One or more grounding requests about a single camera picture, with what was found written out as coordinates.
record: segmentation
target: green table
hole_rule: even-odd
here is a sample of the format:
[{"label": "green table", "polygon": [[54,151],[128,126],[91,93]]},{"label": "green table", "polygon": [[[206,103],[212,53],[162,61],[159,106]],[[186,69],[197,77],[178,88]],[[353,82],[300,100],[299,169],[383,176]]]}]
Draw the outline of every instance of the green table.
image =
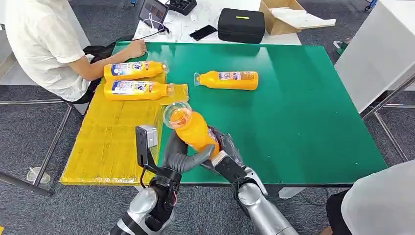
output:
[{"label": "green table", "polygon": [[[113,53],[127,44],[118,42]],[[147,51],[131,61],[166,61],[167,82],[189,84],[192,109],[232,135],[265,184],[352,184],[387,167],[323,47],[147,43]],[[258,88],[193,85],[194,72],[211,70],[258,71]],[[171,131],[164,126],[161,153]],[[226,181],[197,167],[182,183]]]}]

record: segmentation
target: gray carpet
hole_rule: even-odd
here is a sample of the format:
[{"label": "gray carpet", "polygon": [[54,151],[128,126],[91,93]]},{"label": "gray carpet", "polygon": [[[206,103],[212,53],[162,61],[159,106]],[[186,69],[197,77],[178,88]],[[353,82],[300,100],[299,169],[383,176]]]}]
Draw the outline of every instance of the gray carpet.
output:
[{"label": "gray carpet", "polygon": [[[300,0],[304,8],[323,19],[336,18],[337,26],[305,30],[299,37],[305,45],[324,45],[332,61],[334,40],[353,36],[366,18],[362,0]],[[106,45],[122,35],[132,34],[137,9],[127,0],[73,0],[70,2],[92,44]],[[56,98],[32,86],[0,86],[0,100]],[[414,100],[414,93],[400,99]],[[38,166],[65,112],[65,104],[0,106],[0,170],[24,179],[29,167]],[[413,156],[415,111],[385,110],[381,114],[402,148]],[[371,117],[367,127],[388,165],[400,162],[392,144]],[[55,191],[51,198],[0,183],[0,226],[5,235],[103,235],[124,214],[136,190],[133,187],[63,186],[57,182],[79,131],[81,120],[71,114],[53,158],[46,169]],[[326,191],[309,188],[289,200],[277,196],[279,187],[268,187],[275,203],[301,235],[318,234],[328,225]],[[329,194],[344,189],[329,188]],[[231,198],[231,189],[182,187],[177,217],[166,234],[222,235],[257,234],[251,222]]]}]

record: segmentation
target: white sleeve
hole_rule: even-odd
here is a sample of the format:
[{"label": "white sleeve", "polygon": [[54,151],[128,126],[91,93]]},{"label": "white sleeve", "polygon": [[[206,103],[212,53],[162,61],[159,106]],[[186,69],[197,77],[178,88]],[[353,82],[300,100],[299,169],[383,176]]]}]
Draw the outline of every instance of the white sleeve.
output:
[{"label": "white sleeve", "polygon": [[59,63],[67,64],[85,55],[70,22],[55,15],[39,20],[36,32],[42,44]]},{"label": "white sleeve", "polygon": [[415,234],[415,160],[356,181],[342,216],[353,235]]}]

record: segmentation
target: black pants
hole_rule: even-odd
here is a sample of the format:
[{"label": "black pants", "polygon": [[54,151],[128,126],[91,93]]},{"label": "black pants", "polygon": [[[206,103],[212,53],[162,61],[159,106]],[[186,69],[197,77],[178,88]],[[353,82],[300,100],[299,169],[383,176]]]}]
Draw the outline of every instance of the black pants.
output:
[{"label": "black pants", "polygon": [[352,235],[342,216],[342,202],[347,191],[333,194],[327,200],[327,218],[333,235]]},{"label": "black pants", "polygon": [[[84,49],[84,52],[85,52],[85,54],[90,54],[90,55],[94,56],[94,58],[91,61],[91,64],[93,64],[93,63],[95,63],[99,60],[106,59],[106,58],[110,57],[113,50],[114,50],[114,47],[115,47],[115,44],[116,44],[117,41],[130,41],[133,38],[133,36],[134,35],[128,35],[128,36],[121,37],[121,38],[119,38],[118,40],[116,40],[115,42],[109,44],[106,47],[104,47],[104,46],[87,46]],[[72,104],[89,103],[92,100],[93,95],[95,94],[95,89],[99,85],[100,82],[101,82],[101,78],[97,79],[95,81],[92,81],[90,83],[90,85],[88,86],[87,92],[79,100],[73,101],[73,102],[70,102],[70,101],[66,100],[66,102],[72,103]]]}]

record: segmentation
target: white shirt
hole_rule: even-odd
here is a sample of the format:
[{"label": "white shirt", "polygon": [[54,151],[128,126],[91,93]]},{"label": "white shirt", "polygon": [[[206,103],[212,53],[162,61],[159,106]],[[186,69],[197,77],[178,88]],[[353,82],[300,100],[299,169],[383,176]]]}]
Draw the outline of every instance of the white shirt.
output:
[{"label": "white shirt", "polygon": [[6,33],[27,75],[68,101],[80,99],[89,82],[68,65],[85,55],[68,20],[66,0],[8,0]]},{"label": "white shirt", "polygon": [[342,215],[353,235],[415,235],[415,160],[356,181]]}]

